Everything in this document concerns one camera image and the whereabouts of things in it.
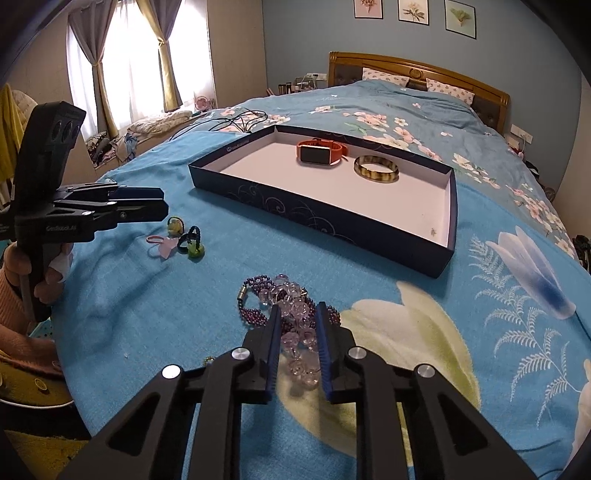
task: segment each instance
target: silver screw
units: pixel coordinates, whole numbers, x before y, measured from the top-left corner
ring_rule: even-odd
[[[249,356],[251,356],[251,353],[248,348],[239,347],[232,351],[232,358],[234,360],[246,360]]]
[[[354,346],[353,348],[349,349],[349,356],[354,358],[355,360],[361,360],[367,356],[367,352],[365,349],[361,348],[360,346]]]
[[[435,369],[431,365],[422,364],[418,366],[417,373],[423,378],[431,378],[435,375]]]
[[[164,378],[177,378],[181,374],[181,368],[178,365],[169,365],[162,369],[162,376]]]

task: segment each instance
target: watch screen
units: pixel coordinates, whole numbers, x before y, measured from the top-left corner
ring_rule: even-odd
[[[302,145],[300,147],[300,161],[317,165],[330,165],[330,148]]]

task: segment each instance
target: wall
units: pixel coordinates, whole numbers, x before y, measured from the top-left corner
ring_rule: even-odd
[[[66,63],[66,25],[64,11],[33,40],[8,77],[13,89],[25,92],[37,103],[72,102]],[[86,183],[96,178],[84,140],[79,135],[68,157],[63,182]]]
[[[591,238],[591,87],[582,81],[579,128],[554,207],[570,237]]]
[[[534,136],[527,158],[557,189],[569,162],[580,107],[580,70],[550,27],[519,0],[463,0],[476,9],[478,39],[445,30],[443,0],[430,0],[430,26],[354,19],[352,0],[264,0],[269,86],[327,73],[330,51],[383,54],[430,63],[511,95],[508,126]]]
[[[261,0],[209,0],[207,23],[218,106],[266,96]]]

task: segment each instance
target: red smartwatch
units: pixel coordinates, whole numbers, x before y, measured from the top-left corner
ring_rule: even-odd
[[[297,144],[297,158],[303,163],[333,166],[348,153],[348,148],[333,140],[304,140]]]

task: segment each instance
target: picture frame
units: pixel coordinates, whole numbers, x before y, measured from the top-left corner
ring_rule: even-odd
[[[355,18],[384,19],[382,0],[353,0]]]
[[[429,25],[429,0],[398,0],[398,19],[420,25]]]
[[[446,30],[476,39],[476,9],[455,0],[445,0]]]

